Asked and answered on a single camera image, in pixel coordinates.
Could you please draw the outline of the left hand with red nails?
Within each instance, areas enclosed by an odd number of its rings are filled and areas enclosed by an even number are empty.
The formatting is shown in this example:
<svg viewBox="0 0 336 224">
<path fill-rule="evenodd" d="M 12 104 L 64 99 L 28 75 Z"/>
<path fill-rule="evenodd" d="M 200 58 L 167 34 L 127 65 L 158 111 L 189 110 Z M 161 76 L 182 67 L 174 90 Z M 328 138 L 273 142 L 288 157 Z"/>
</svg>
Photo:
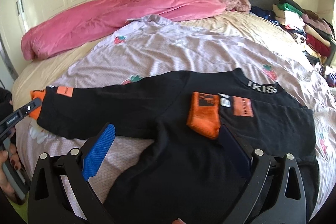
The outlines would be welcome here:
<svg viewBox="0 0 336 224">
<path fill-rule="evenodd" d="M 5 196 L 14 203 L 18 203 L 18 198 L 16 196 L 14 188 L 11 186 L 8 176 L 9 169 L 6 168 L 5 163 L 9 162 L 12 167 L 16 170 L 21 169 L 22 165 L 19 161 L 19 156 L 17 153 L 17 148 L 14 144 L 10 144 L 9 152 L 4 150 L 1 151 L 1 189 L 4 192 Z"/>
</svg>

